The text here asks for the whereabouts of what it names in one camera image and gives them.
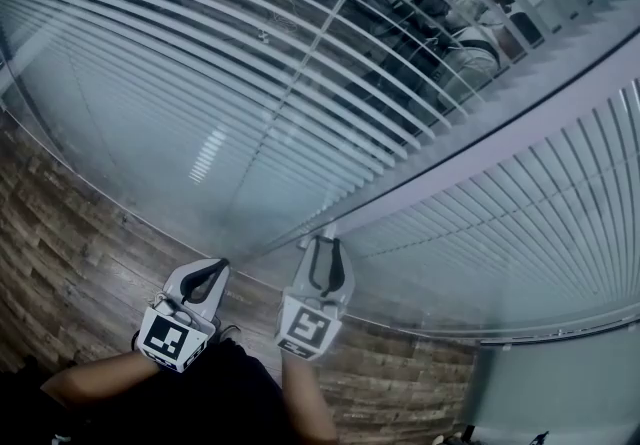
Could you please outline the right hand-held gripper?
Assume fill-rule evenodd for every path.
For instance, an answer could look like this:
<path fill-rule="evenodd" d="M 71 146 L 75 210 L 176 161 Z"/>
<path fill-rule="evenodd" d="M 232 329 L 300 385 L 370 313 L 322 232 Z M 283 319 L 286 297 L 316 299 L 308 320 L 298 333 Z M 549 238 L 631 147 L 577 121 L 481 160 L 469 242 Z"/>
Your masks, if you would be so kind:
<path fill-rule="evenodd" d="M 339 239 L 332 241 L 328 286 L 322 289 L 315 280 L 319 250 L 319 238 L 313 237 L 292 283 L 283 291 L 274 337 L 282 351 L 303 360 L 327 352 L 342 328 L 355 289 L 353 266 Z"/>

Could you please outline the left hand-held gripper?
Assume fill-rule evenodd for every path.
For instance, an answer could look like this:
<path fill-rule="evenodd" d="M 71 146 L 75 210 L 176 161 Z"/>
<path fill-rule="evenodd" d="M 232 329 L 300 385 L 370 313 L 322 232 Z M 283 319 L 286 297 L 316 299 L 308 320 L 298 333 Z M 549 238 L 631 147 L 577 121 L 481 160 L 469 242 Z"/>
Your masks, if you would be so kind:
<path fill-rule="evenodd" d="M 164 284 L 165 293 L 157 293 L 145 310 L 135 338 L 141 353 L 163 368 L 184 372 L 217 331 L 214 316 L 229 275 L 225 258 L 200 259 L 176 268 Z"/>

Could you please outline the white window blinds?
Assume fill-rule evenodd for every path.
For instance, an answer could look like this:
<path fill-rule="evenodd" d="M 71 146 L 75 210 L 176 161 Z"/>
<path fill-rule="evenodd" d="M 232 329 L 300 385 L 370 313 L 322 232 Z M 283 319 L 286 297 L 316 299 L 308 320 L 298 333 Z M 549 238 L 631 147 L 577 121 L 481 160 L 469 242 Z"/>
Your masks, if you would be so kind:
<path fill-rule="evenodd" d="M 517 337 L 640 317 L 640 77 L 344 243 L 349 314 L 391 328 Z"/>
<path fill-rule="evenodd" d="M 502 69 L 445 108 L 419 91 L 438 87 L 451 0 L 0 0 L 0 106 L 152 225 L 241 257 L 509 119 L 618 42 L 636 6 L 514 0 Z"/>

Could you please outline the person's right forearm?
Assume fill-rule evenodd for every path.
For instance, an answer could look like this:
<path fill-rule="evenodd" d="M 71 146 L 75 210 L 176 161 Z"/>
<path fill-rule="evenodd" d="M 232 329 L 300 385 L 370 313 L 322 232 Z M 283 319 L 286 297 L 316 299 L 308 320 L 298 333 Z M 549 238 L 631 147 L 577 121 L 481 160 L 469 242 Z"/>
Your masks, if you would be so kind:
<path fill-rule="evenodd" d="M 311 362 L 283 352 L 282 393 L 303 445 L 338 445 L 338 432 Z"/>

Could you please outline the person's left forearm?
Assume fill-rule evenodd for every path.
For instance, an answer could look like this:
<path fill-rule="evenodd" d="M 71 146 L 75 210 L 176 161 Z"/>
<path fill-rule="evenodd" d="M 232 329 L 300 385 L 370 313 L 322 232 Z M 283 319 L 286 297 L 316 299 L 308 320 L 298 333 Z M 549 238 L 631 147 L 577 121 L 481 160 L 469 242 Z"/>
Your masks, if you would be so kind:
<path fill-rule="evenodd" d="M 72 413 L 128 392 L 160 372 L 159 365 L 140 351 L 76 365 L 54 374 L 40 391 Z"/>

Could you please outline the person's black clothing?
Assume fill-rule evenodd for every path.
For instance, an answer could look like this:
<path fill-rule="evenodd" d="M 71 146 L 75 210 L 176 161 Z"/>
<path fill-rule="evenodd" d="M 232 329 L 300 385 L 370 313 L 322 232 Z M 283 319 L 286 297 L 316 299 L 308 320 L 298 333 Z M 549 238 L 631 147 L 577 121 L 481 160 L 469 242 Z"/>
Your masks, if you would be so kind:
<path fill-rule="evenodd" d="M 69 409 L 16 375 L 0 381 L 0 445 L 300 445 L 282 391 L 231 342 L 183 373 L 163 369 L 114 397 Z"/>

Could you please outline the black office chair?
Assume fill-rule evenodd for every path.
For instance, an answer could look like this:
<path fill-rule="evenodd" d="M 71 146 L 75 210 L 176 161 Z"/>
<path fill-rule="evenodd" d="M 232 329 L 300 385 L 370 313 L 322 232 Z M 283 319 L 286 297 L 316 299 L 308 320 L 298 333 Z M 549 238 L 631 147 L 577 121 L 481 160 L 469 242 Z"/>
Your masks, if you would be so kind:
<path fill-rule="evenodd" d="M 536 45 L 541 41 L 541 32 L 526 13 L 516 12 L 509 18 L 530 45 Z"/>

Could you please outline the white window frame mullion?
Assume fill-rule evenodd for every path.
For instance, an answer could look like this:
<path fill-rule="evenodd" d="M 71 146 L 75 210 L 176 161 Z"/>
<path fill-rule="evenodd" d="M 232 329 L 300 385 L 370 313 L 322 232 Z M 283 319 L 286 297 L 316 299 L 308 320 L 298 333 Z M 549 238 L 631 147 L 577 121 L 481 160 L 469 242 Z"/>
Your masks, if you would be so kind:
<path fill-rule="evenodd" d="M 640 28 L 529 110 L 454 155 L 309 232 L 334 224 L 341 236 L 419 203 L 582 118 L 640 75 Z"/>

